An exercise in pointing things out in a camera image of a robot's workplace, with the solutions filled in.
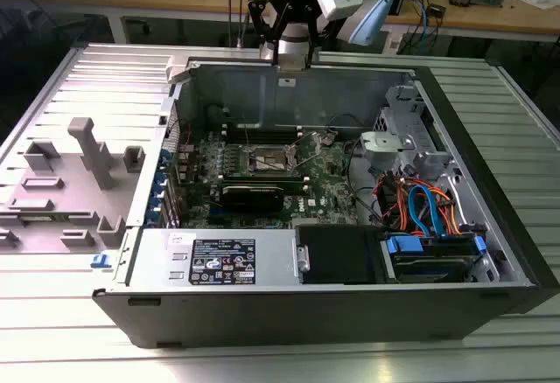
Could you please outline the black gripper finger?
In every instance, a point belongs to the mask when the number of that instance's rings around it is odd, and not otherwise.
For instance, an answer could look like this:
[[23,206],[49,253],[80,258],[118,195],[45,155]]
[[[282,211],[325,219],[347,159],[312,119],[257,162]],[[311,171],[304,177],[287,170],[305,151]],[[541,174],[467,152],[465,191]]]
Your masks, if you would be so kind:
[[306,3],[303,5],[303,14],[308,30],[308,52],[305,57],[305,68],[308,69],[311,67],[315,48],[320,42],[317,20],[321,16],[321,10],[316,3]]
[[[265,8],[270,5],[276,12],[273,25],[263,18]],[[248,0],[248,10],[255,31],[266,44],[272,45],[272,65],[277,66],[279,60],[279,42],[288,24],[290,0]]]

